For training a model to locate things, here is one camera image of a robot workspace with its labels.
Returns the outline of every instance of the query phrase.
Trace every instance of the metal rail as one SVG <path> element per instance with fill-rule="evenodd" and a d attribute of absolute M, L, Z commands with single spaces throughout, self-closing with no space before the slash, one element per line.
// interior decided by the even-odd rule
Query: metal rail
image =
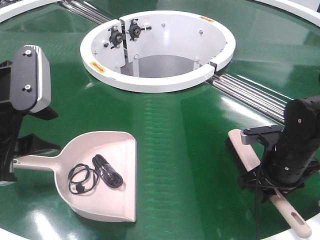
<path fill-rule="evenodd" d="M 284 123 L 286 101 L 229 74 L 214 76 L 212 85 L 267 116 Z"/>
<path fill-rule="evenodd" d="M 104 24 L 111 21 L 112 19 L 97 12 L 92 7 L 83 5 L 75 0 L 63 0 L 59 2 L 61 6 L 70 10 L 73 13 L 76 13 L 86 19 L 89 19 L 97 24 Z"/>

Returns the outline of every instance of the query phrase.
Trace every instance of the beige dustpan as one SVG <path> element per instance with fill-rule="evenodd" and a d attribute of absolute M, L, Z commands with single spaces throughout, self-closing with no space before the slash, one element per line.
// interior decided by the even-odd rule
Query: beige dustpan
<path fill-rule="evenodd" d="M 123 185 L 112 189 L 99 180 L 95 189 L 88 193 L 70 193 L 69 171 L 78 163 L 94 168 L 92 158 L 96 154 L 104 156 L 122 176 Z M 136 140 L 127 132 L 88 132 L 71 140 L 58 156 L 23 156 L 14 160 L 13 167 L 53 171 L 60 196 L 85 218 L 104 222 L 136 220 Z"/>

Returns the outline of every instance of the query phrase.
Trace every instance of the green conveyor belt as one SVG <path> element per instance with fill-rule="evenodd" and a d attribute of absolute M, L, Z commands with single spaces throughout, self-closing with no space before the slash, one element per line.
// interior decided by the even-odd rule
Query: green conveyor belt
<path fill-rule="evenodd" d="M 239 75 L 291 98 L 320 94 L 320 28 L 249 0 L 91 0 L 115 18 L 148 10 L 201 14 L 236 39 L 231 63 Z M 0 228 L 32 240 L 253 240 L 254 194 L 240 190 L 224 140 L 229 130 L 274 123 L 207 83 L 172 93 L 133 93 L 92 77 L 80 56 L 83 37 L 97 25 L 50 4 L 0 23 L 0 62 L 25 44 L 39 45 L 51 67 L 51 106 L 59 117 L 27 116 L 21 136 L 35 133 L 64 147 L 99 130 L 125 131 L 137 140 L 137 221 L 83 218 L 61 199 L 52 172 L 17 169 L 18 182 L 0 187 Z M 319 175 L 288 200 L 308 219 L 319 212 Z M 275 207 L 260 206 L 262 237 L 289 226 Z"/>

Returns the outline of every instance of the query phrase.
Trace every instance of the screw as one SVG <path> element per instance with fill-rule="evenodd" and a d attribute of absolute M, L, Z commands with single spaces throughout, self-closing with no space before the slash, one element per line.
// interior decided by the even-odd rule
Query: screw
<path fill-rule="evenodd" d="M 32 56 L 31 50 L 26 50 L 24 55 L 27 55 L 28 57 Z"/>
<path fill-rule="evenodd" d="M 27 84 L 24 86 L 24 89 L 27 91 L 27 92 L 31 92 L 32 91 L 32 87 L 30 84 Z"/>

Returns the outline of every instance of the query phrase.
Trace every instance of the white cylindrical bin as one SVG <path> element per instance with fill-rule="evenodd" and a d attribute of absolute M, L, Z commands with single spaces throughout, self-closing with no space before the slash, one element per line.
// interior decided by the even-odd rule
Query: white cylindrical bin
<path fill-rule="evenodd" d="M 80 53 L 85 68 L 108 85 L 165 93 L 205 82 L 230 62 L 235 47 L 233 34 L 211 18 L 146 11 L 94 28 Z"/>

